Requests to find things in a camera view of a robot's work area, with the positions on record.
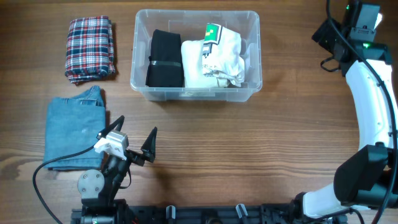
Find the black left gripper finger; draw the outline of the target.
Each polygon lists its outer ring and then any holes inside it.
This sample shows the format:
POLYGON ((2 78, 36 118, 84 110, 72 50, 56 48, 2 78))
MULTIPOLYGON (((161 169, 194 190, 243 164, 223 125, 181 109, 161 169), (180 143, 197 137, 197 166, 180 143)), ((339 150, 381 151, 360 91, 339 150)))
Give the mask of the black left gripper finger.
POLYGON ((142 157, 145 161, 149 161, 151 163, 155 161, 156 137, 157 127, 154 127, 141 147, 142 157))
POLYGON ((108 127, 102 129, 98 133, 96 138, 97 139, 105 138, 112 130, 120 131, 123 126, 124 119, 125 119, 124 115, 121 115, 116 121, 111 123, 108 127))

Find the blue denim jeans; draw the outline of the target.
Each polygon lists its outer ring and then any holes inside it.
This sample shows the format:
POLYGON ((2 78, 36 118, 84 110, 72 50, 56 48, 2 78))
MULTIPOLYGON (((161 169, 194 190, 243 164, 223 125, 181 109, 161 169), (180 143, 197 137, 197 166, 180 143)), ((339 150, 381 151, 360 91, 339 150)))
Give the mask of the blue denim jeans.
POLYGON ((96 144, 98 133, 105 128, 105 117, 99 86, 70 98, 53 98, 47 108, 44 162, 96 144))

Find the black garment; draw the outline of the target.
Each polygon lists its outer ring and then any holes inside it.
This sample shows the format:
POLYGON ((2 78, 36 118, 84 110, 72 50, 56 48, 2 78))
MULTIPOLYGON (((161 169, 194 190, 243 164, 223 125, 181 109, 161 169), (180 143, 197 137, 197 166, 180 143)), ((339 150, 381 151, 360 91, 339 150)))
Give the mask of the black garment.
POLYGON ((181 36, 156 29, 152 36, 146 85, 180 88, 184 84, 181 36))

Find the clear plastic storage bin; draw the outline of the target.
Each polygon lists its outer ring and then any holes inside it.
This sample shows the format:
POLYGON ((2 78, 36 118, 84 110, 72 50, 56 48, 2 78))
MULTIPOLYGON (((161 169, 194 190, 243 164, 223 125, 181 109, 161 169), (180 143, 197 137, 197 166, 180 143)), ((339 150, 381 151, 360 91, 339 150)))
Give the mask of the clear plastic storage bin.
POLYGON ((184 11, 142 9, 136 14, 130 86, 149 101, 210 100, 245 102, 262 88, 261 26, 254 11, 184 11), (156 29, 180 34, 182 40, 200 40, 208 23, 241 35, 245 81, 240 87, 163 88, 146 85, 152 36, 156 29))

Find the cream cloth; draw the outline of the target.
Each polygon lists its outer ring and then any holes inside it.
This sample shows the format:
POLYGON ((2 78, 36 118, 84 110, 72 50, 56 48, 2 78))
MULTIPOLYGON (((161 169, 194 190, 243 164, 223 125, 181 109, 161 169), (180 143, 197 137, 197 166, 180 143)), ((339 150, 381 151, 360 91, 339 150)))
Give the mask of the cream cloth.
POLYGON ((181 46, 185 88, 226 88, 229 80, 202 74, 203 40, 186 40, 181 46))

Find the white printed t-shirt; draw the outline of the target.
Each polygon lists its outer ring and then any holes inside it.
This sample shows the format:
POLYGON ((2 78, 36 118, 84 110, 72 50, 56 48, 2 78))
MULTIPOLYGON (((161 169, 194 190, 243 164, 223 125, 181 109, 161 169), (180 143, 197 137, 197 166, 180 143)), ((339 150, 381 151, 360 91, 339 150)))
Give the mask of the white printed t-shirt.
POLYGON ((218 86, 226 82, 227 85, 240 87, 244 82, 241 42, 239 33, 208 23, 202 47, 203 76, 214 79, 218 86))

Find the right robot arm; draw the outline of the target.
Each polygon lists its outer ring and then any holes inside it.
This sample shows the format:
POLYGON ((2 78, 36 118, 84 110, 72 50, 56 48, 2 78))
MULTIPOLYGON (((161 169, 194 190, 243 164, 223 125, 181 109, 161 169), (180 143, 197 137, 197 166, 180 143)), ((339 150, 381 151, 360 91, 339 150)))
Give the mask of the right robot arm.
POLYGON ((397 208, 397 103, 392 87, 392 57, 375 42, 382 20, 377 4, 349 1, 345 16, 331 16, 312 39, 338 62, 351 90, 359 127, 356 154, 337 168, 333 182, 298 194, 289 204, 289 222, 338 223, 348 213, 397 208))

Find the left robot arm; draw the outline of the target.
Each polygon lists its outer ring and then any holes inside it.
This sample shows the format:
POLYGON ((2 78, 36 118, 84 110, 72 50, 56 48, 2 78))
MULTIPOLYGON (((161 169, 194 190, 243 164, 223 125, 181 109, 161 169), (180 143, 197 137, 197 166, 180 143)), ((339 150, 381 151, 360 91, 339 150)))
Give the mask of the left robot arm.
POLYGON ((72 223, 139 223, 126 200, 115 196, 118 190, 126 188, 122 182, 125 176, 131 176, 132 164, 143 166, 146 161, 154 162, 157 128, 152 129, 138 153, 127 149, 127 134, 121 132, 123 122, 124 116, 120 116, 98 133, 93 148, 99 154, 106 153, 108 158, 100 170, 87 170, 78 179, 82 209, 72 211, 72 223))

